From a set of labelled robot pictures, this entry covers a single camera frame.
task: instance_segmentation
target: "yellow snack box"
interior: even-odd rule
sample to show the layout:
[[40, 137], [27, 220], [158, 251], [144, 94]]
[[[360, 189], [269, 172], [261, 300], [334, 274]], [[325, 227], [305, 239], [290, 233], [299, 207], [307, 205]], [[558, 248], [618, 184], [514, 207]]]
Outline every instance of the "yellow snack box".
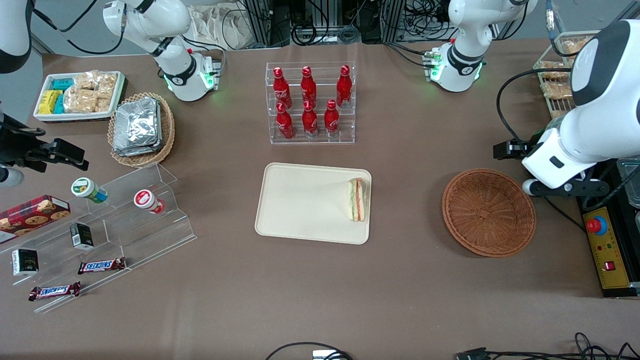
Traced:
[[42, 95], [42, 100], [38, 105], [38, 112], [41, 114], [53, 114], [58, 97], [62, 95], [62, 90], [47, 90]]

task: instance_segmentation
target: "brown tabletop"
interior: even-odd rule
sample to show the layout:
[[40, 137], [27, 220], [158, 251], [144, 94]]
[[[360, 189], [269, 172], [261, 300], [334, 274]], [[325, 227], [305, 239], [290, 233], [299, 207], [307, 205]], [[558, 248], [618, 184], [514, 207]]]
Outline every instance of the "brown tabletop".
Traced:
[[[495, 161], [509, 138], [495, 94], [530, 69], [548, 40], [492, 44], [474, 86], [450, 94], [382, 45], [295, 47], [228, 54], [220, 90], [178, 101], [150, 56], [44, 56], [44, 73], [119, 70], [127, 95], [161, 94], [176, 120], [163, 165], [178, 177], [179, 206], [198, 239], [47, 314], [0, 272], [2, 359], [264, 359], [292, 341], [320, 341], [360, 360], [449, 359], [462, 350], [569, 351], [573, 333], [617, 348], [640, 338], [638, 303], [602, 299], [584, 234], [534, 199], [533, 241], [505, 259], [456, 243], [440, 200], [458, 172], [488, 167], [517, 181], [519, 161]], [[431, 46], [420, 45], [427, 49]], [[268, 61], [355, 60], [354, 145], [274, 147], [264, 99]], [[535, 77], [514, 82], [504, 113], [523, 138], [550, 120]], [[86, 175], [108, 182], [132, 169], [109, 156], [107, 124], [32, 126], [86, 149]], [[267, 238], [254, 228], [271, 162], [367, 169], [374, 179], [371, 235], [363, 245]], [[84, 175], [50, 165], [2, 188], [2, 208], [48, 193], [71, 196]], [[577, 217], [572, 201], [556, 200]], [[310, 359], [310, 348], [278, 359]]]

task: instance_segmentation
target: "round basket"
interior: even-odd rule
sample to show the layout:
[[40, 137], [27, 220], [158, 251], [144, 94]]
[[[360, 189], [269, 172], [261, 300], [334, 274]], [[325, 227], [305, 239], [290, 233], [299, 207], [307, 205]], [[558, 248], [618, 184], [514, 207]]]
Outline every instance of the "round basket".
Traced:
[[[113, 150], [111, 151], [111, 157], [116, 159], [117, 162], [128, 165], [130, 167], [144, 167], [148, 164], [161, 162], [163, 161], [171, 148], [173, 147], [173, 140], [175, 139], [175, 126], [173, 122], [173, 114], [171, 113], [171, 109], [169, 109], [169, 105], [167, 105], [166, 101], [157, 94], [146, 93], [136, 94], [131, 97], [128, 97], [122, 101], [125, 102], [133, 102], [142, 99], [143, 97], [152, 97], [158, 101], [160, 104], [160, 121], [162, 122], [162, 139], [164, 145], [162, 149], [158, 152], [151, 152], [148, 154], [135, 155], [135, 156], [119, 156]], [[109, 132], [107, 133], [107, 141], [113, 148], [113, 126], [115, 123], [115, 113], [112, 114], [111, 119], [109, 120]]]
[[442, 214], [458, 242], [491, 258], [520, 252], [536, 228], [536, 211], [520, 184], [487, 168], [461, 172], [449, 182]]

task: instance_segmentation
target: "clear acrylic shelf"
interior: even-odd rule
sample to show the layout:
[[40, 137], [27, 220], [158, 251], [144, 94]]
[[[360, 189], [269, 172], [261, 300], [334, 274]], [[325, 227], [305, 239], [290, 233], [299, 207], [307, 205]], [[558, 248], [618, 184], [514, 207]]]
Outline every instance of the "clear acrylic shelf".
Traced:
[[[329, 99], [335, 99], [337, 95], [337, 82], [340, 78], [340, 67], [349, 65], [351, 68], [351, 106], [348, 108], [339, 108], [340, 113], [339, 128], [340, 133], [336, 138], [329, 138], [324, 131], [324, 111], [326, 110], [326, 102]], [[302, 81], [302, 68], [309, 66], [312, 71], [317, 86], [317, 108], [316, 114], [318, 118], [319, 134], [315, 139], [309, 139], [305, 136], [302, 126], [302, 93], [300, 82]], [[323, 143], [354, 143], [356, 140], [356, 67], [354, 61], [325, 61], [325, 62], [306, 62], [306, 63], [267, 63], [265, 72], [265, 91], [267, 100], [267, 116], [269, 126], [269, 139], [274, 145], [311, 145]], [[296, 135], [292, 139], [285, 139], [278, 130], [276, 122], [276, 96], [273, 92], [273, 82], [275, 77], [273, 69], [275, 67], [282, 68], [284, 78], [289, 83], [291, 91], [291, 99], [293, 106], [289, 109], [293, 127]]]
[[[154, 163], [102, 185], [109, 197], [101, 204], [75, 197], [69, 201], [71, 215], [32, 231], [8, 243], [0, 250], [0, 261], [11, 263], [11, 252], [17, 248], [38, 252], [40, 270], [30, 277], [15, 277], [13, 285], [24, 291], [39, 286], [69, 285], [80, 281], [80, 296], [128, 274], [139, 266], [196, 239], [187, 215], [178, 208], [172, 188], [176, 182], [160, 164]], [[138, 190], [147, 188], [164, 201], [164, 210], [155, 215], [133, 203]], [[73, 248], [69, 227], [79, 222], [91, 228], [94, 248]], [[127, 268], [118, 271], [78, 275], [80, 262], [115, 259], [124, 256]], [[73, 296], [56, 297], [35, 302], [35, 312], [47, 312], [73, 300]]]

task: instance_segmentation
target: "gray floor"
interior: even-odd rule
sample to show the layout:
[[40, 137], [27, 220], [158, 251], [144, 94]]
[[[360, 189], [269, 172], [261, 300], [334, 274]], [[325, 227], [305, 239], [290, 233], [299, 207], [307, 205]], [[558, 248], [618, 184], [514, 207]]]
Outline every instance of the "gray floor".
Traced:
[[[78, 46], [87, 50], [100, 51], [113, 47], [118, 37], [112, 34], [102, 21], [102, 8], [110, 0], [100, 0], [77, 24], [65, 33]], [[554, 0], [561, 20], [567, 31], [601, 29], [615, 18], [629, 4], [630, 0]], [[64, 27], [89, 3], [89, 0], [66, 0], [64, 6], [59, 0], [39, 0], [37, 8], [47, 14], [53, 22]], [[184, 1], [186, 4], [210, 4], [219, 1]], [[522, 28], [513, 38], [546, 37], [544, 22], [544, 0], [538, 0], [535, 10], [526, 18]], [[31, 22], [32, 32], [40, 38], [54, 53], [70, 56], [85, 56], [66, 42], [61, 33], [51, 29], [42, 20], [34, 16]], [[142, 54], [135, 44], [123, 40], [122, 45], [112, 54]], [[0, 75], [0, 101], [3, 111], [19, 121], [26, 121], [33, 112], [33, 102], [42, 82], [42, 61], [35, 54], [27, 64], [13, 74]]]

